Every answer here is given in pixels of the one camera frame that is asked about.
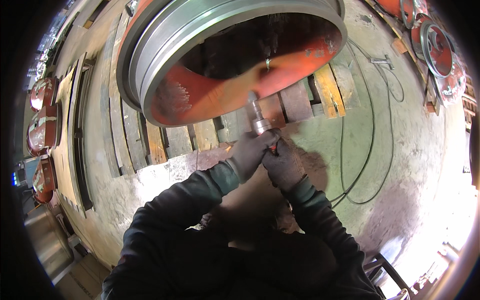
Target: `wooden pallet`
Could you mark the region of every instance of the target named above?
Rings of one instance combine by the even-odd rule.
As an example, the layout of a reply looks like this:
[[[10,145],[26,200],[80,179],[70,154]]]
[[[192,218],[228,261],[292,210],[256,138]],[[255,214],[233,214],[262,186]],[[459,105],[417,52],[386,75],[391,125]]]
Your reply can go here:
[[[423,99],[423,107],[425,109],[425,112],[434,112],[438,116],[440,114],[441,103],[436,97],[435,87],[433,85],[434,83],[431,77],[433,75],[431,75],[431,73],[429,72],[428,66],[421,60],[419,60],[417,58],[417,55],[413,51],[410,30],[406,29],[400,20],[385,13],[374,0],[363,1],[370,5],[372,9],[390,26],[397,38],[403,44],[403,47],[405,47],[405,49],[407,50],[406,52],[408,52],[413,62],[417,66],[423,83],[425,84],[425,94]],[[395,45],[395,43],[398,43],[398,40],[394,41],[393,47],[394,49],[399,49],[399,47]]]
[[[475,91],[472,86],[472,79],[467,75],[467,87],[462,95],[463,111],[465,113],[465,127],[470,130],[472,128],[472,117],[478,111],[478,101],[475,98]]]

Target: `metal frame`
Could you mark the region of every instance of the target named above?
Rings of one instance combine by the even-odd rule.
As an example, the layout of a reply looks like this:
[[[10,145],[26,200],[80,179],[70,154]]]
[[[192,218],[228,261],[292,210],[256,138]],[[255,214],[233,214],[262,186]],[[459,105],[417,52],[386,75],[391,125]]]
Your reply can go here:
[[[401,289],[406,289],[408,293],[410,294],[410,287],[406,284],[405,281],[403,281],[402,277],[397,273],[397,271],[393,268],[393,266],[384,258],[383,255],[380,253],[375,256],[376,261],[366,264],[363,266],[363,271],[368,272],[370,270],[373,270],[369,275],[368,279],[370,281],[373,280],[373,278],[378,274],[381,268],[383,268],[395,281],[395,283],[400,287]]]

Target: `red metal part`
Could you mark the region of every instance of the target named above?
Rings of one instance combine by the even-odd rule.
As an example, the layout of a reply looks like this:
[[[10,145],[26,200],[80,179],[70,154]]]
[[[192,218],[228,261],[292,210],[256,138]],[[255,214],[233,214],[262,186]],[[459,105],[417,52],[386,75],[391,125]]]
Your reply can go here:
[[[433,20],[426,14],[417,14],[417,20],[415,21],[412,30],[412,47],[417,57],[423,61],[426,61],[422,45],[421,45],[421,29],[422,23],[426,20]],[[443,33],[443,31],[433,26],[429,31],[429,53],[432,61],[434,61],[435,67],[442,76],[447,76],[452,69],[452,51],[450,49],[450,42]]]
[[[57,78],[47,77],[39,79],[33,85],[30,96],[30,107],[33,111],[39,111],[43,106],[55,103],[58,84]]]
[[[194,73],[177,63],[167,73],[152,98],[152,116],[170,126],[196,123],[239,109],[248,91],[259,98],[272,95],[312,74],[336,55],[342,41],[335,27],[328,34],[298,45],[289,53],[272,57],[267,72],[262,61],[235,78],[219,80]]]
[[[446,78],[435,77],[438,95],[444,105],[455,104],[462,100],[466,88],[465,69],[455,53],[452,53],[452,72]]]
[[[402,20],[400,0],[375,0],[389,14]],[[403,11],[408,14],[407,22],[411,23],[414,18],[414,0],[403,0]]]
[[[32,156],[41,156],[47,154],[49,148],[55,148],[60,142],[60,126],[60,105],[56,103],[53,106],[43,106],[28,125],[28,152]]]
[[[425,20],[433,21],[432,18],[427,16],[426,14],[418,13],[416,16],[416,21],[413,24],[413,27],[411,30],[413,51],[415,52],[417,57],[423,61],[425,61],[425,58],[423,56],[423,52],[420,44],[420,27],[422,22]]]
[[[427,1],[425,0],[413,0],[413,5],[415,6],[415,13],[428,14]]]
[[[48,203],[57,187],[57,175],[52,157],[41,159],[33,175],[33,189],[37,202]]]

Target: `gray work glove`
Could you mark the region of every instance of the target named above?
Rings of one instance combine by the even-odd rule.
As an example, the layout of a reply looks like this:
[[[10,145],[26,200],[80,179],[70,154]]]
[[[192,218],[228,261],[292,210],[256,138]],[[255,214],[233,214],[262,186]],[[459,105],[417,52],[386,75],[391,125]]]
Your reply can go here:
[[[244,133],[232,148],[232,157],[227,158],[228,164],[237,174],[240,183],[245,183],[257,170],[269,147],[275,145],[281,131],[273,128],[261,135],[254,132]]]
[[[274,186],[284,192],[289,192],[306,176],[294,143],[283,137],[277,142],[276,154],[267,152],[262,164]]]

